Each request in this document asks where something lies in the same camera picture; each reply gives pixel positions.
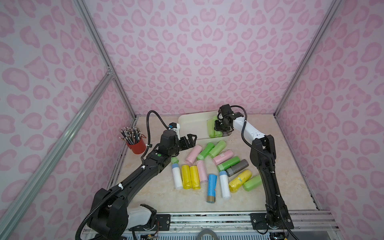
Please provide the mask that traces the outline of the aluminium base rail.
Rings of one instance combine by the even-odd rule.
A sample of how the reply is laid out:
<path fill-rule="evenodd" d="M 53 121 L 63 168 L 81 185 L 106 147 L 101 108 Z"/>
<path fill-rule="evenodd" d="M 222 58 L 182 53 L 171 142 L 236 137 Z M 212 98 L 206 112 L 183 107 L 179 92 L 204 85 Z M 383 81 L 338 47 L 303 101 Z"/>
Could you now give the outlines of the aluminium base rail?
<path fill-rule="evenodd" d="M 341 240 L 341 230 L 329 211 L 293 210 L 285 227 L 270 229 L 264 212 L 160 213 L 151 230 L 137 227 L 139 240 Z"/>

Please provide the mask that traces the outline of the yellow roll with label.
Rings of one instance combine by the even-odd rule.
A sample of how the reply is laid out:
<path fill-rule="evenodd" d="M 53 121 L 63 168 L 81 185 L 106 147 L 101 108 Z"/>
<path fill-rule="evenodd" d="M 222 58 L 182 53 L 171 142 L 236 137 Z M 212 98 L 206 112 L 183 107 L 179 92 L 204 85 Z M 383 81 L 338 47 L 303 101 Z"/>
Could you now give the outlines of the yellow roll with label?
<path fill-rule="evenodd" d="M 239 188 L 252 177 L 250 170 L 244 170 L 236 178 L 229 182 L 229 189 L 231 193 L 235 193 Z"/>

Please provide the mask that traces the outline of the white roll blue cap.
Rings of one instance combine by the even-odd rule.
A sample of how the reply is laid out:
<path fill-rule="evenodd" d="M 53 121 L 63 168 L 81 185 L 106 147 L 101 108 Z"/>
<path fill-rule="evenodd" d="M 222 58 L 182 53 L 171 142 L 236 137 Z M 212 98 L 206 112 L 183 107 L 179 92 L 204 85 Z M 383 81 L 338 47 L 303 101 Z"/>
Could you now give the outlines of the white roll blue cap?
<path fill-rule="evenodd" d="M 174 185 L 176 190 L 183 188 L 183 181 L 181 176 L 181 170 L 178 164 L 172 164 L 172 173 L 174 179 Z"/>
<path fill-rule="evenodd" d="M 231 198 L 231 192 L 229 188 L 229 177 L 227 175 L 226 171 L 220 171 L 219 172 L 219 178 L 220 178 L 220 186 L 221 186 L 221 193 L 222 198 L 227 200 Z"/>

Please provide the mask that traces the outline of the white plastic storage box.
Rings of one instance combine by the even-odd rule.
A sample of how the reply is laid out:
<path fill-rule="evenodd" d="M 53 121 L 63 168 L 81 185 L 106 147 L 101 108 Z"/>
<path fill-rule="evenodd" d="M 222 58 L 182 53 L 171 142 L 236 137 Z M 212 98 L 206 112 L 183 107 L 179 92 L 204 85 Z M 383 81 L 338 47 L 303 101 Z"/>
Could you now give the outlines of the white plastic storage box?
<path fill-rule="evenodd" d="M 178 119 L 180 125 L 180 135 L 197 135 L 197 144 L 206 145 L 208 143 L 218 143 L 220 140 L 228 141 L 229 135 L 223 135 L 220 138 L 210 138 L 208 135 L 207 120 L 217 116 L 218 111 L 203 112 L 181 115 Z"/>

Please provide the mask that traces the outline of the pink roll upper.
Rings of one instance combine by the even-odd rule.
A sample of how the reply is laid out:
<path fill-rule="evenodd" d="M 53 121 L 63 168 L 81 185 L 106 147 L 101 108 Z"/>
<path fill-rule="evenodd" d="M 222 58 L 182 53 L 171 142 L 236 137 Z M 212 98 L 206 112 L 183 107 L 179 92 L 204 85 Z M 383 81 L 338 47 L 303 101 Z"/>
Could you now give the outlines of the pink roll upper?
<path fill-rule="evenodd" d="M 188 154 L 188 156 L 185 159 L 186 164 L 188 164 L 189 166 L 192 166 L 197 161 L 197 157 L 202 150 L 203 150 L 202 146 L 195 145 L 192 151 Z"/>

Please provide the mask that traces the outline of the pink roll with label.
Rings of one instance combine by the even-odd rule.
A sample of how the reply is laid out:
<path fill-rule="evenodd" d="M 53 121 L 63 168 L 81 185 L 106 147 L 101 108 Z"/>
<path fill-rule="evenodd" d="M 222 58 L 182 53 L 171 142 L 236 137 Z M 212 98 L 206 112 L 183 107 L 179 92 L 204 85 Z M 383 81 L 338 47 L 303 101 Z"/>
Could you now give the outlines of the pink roll with label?
<path fill-rule="evenodd" d="M 227 150 L 223 153 L 220 153 L 216 157 L 213 158 L 213 162 L 215 163 L 216 166 L 219 164 L 222 164 L 223 162 L 231 159 L 234 156 L 234 153 L 232 150 Z"/>

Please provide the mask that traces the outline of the yellow roll right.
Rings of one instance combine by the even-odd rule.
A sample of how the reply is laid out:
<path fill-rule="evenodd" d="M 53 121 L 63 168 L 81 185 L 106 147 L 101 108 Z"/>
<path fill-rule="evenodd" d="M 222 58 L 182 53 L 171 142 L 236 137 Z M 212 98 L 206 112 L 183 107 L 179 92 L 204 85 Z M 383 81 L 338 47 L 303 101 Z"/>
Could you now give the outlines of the yellow roll right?
<path fill-rule="evenodd" d="M 191 172 L 192 188 L 193 188 L 193 190 L 199 190 L 201 188 L 201 186 L 200 186 L 198 167 L 197 166 L 191 166 L 190 172 Z"/>

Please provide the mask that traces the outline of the pink roll lower middle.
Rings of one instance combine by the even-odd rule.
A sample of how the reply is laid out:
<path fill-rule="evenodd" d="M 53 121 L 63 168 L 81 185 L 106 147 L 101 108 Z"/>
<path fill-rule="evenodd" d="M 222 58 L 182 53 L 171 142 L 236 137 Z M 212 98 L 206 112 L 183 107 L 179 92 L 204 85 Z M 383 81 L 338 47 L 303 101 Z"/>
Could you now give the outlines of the pink roll lower middle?
<path fill-rule="evenodd" d="M 206 165 L 204 160 L 198 160 L 196 162 L 197 168 L 198 168 L 198 174 L 199 174 L 199 179 L 200 183 L 207 183 L 208 180 L 208 174 L 206 170 Z"/>

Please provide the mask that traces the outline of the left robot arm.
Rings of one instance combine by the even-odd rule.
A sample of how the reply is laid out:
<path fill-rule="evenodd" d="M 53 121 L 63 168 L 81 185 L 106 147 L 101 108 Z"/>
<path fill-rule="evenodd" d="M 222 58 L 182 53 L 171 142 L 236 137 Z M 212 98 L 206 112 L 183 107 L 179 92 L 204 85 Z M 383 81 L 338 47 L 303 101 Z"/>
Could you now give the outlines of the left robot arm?
<path fill-rule="evenodd" d="M 100 189 L 95 194 L 91 210 L 80 223 L 75 239 L 81 239 L 85 226 L 99 234 L 96 240 L 120 239 L 129 224 L 127 207 L 134 196 L 171 163 L 172 157 L 195 147 L 197 138 L 193 134 L 178 138 L 175 131 L 165 130 L 160 143 L 145 156 L 140 167 L 116 186 L 109 190 Z"/>

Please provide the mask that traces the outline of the bundle of pens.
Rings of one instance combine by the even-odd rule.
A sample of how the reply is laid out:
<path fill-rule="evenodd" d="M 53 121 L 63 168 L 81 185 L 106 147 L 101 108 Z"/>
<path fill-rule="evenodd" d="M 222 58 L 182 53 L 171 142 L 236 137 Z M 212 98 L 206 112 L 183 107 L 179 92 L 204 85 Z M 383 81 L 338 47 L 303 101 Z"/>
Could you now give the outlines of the bundle of pens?
<path fill-rule="evenodd" d="M 139 141 L 143 138 L 141 130 L 137 127 L 123 128 L 120 133 L 122 135 L 122 139 L 128 145 L 138 144 Z"/>

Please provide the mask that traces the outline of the yellow roll left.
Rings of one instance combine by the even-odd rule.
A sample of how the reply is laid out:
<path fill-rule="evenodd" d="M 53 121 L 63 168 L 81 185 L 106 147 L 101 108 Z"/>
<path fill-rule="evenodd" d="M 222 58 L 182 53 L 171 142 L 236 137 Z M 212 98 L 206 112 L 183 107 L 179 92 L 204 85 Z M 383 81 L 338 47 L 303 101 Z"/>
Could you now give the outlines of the yellow roll left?
<path fill-rule="evenodd" d="M 185 190 L 192 188 L 191 171 L 189 165 L 182 165 L 182 181 Z"/>

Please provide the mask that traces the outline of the red pen holder cup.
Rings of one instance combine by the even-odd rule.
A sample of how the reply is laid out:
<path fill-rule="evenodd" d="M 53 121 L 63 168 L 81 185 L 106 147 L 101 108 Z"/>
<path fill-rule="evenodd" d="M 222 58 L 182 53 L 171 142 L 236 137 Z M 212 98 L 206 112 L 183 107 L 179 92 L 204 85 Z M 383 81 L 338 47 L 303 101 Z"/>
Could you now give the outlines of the red pen holder cup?
<path fill-rule="evenodd" d="M 143 154 L 145 152 L 145 150 L 147 149 L 147 145 L 144 141 L 144 139 L 146 139 L 147 137 L 145 135 L 141 135 L 141 138 L 140 140 L 131 145 L 129 142 L 127 142 L 127 146 L 128 148 L 136 155 L 139 155 L 139 154 Z"/>

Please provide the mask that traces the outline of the light green roll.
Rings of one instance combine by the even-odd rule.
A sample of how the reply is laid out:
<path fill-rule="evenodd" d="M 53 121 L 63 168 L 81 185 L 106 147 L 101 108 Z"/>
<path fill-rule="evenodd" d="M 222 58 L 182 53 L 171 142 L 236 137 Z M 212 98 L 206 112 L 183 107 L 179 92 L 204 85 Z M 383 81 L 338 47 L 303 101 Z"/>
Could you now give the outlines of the light green roll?
<path fill-rule="evenodd" d="M 219 141 L 208 153 L 208 155 L 213 159 L 218 156 L 227 146 L 227 143 L 223 140 Z"/>
<path fill-rule="evenodd" d="M 210 138 L 215 138 L 215 121 L 213 119 L 207 120 L 207 131 Z"/>

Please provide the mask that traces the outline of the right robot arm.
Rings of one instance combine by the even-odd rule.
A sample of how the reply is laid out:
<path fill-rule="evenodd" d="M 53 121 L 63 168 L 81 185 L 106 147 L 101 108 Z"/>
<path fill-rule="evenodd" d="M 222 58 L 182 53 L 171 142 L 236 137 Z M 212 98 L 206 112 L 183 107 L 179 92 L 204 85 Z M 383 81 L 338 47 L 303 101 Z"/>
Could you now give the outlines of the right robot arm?
<path fill-rule="evenodd" d="M 288 208 L 281 196 L 276 177 L 276 148 L 272 135 L 266 135 L 248 123 L 246 110 L 237 105 L 223 105 L 219 108 L 215 130 L 230 133 L 241 132 L 243 142 L 251 148 L 250 160 L 258 169 L 266 196 L 266 222 L 271 229 L 294 228 Z"/>

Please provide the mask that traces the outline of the grey roll centre right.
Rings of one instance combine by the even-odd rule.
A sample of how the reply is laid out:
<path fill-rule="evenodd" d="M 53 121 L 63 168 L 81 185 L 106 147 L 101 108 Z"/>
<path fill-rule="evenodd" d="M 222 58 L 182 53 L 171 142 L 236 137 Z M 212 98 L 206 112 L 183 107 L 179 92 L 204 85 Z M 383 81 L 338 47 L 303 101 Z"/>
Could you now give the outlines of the grey roll centre right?
<path fill-rule="evenodd" d="M 243 159 L 239 163 L 237 163 L 237 164 L 229 167 L 228 169 L 226 169 L 227 176 L 231 177 L 231 176 L 239 173 L 240 171 L 246 169 L 248 166 L 249 166 L 248 161 Z"/>

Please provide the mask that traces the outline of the dark green roll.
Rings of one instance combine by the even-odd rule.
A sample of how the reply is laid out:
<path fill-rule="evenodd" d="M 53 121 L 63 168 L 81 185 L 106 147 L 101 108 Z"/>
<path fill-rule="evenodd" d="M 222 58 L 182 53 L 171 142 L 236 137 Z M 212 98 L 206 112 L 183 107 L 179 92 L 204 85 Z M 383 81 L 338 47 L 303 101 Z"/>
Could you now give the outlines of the dark green roll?
<path fill-rule="evenodd" d="M 171 158 L 171 164 L 178 164 L 179 163 L 179 159 L 177 157 L 172 157 Z"/>

